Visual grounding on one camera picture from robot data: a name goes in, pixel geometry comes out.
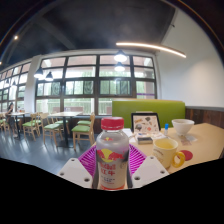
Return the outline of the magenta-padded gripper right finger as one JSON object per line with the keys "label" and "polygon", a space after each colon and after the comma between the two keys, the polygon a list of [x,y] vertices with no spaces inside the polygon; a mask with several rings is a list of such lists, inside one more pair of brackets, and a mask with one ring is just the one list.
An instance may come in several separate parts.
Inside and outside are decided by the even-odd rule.
{"label": "magenta-padded gripper right finger", "polygon": [[128,188],[140,188],[168,175],[156,157],[146,156],[136,146],[129,145]]}

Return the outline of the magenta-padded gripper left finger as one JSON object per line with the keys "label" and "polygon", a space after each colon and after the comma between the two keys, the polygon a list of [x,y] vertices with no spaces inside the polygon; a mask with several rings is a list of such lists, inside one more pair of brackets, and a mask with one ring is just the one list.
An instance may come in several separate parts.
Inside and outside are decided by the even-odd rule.
{"label": "magenta-padded gripper left finger", "polygon": [[96,146],[91,146],[78,158],[69,159],[58,172],[58,176],[83,188],[97,189],[99,174]]}

